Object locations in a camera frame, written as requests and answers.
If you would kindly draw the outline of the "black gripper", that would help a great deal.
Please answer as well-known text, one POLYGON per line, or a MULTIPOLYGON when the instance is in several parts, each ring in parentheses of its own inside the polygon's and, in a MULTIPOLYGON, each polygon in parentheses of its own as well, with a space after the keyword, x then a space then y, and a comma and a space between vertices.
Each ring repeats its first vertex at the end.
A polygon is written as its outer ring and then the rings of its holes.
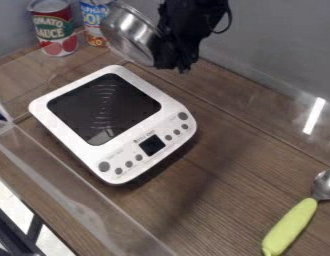
POLYGON ((199 60, 202 41, 227 28, 216 26, 227 15, 227 0, 164 0, 159 5, 158 27, 152 53, 158 69, 178 69, 184 73, 199 60))

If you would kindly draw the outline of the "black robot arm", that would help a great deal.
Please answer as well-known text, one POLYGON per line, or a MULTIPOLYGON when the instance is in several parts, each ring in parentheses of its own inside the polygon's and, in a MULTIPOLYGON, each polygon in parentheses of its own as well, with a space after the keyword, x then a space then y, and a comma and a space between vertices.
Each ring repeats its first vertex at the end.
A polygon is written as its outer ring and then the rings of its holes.
POLYGON ((191 69, 199 60, 202 41, 232 25, 230 0, 164 0, 158 28, 163 33, 155 53, 158 69, 191 69))

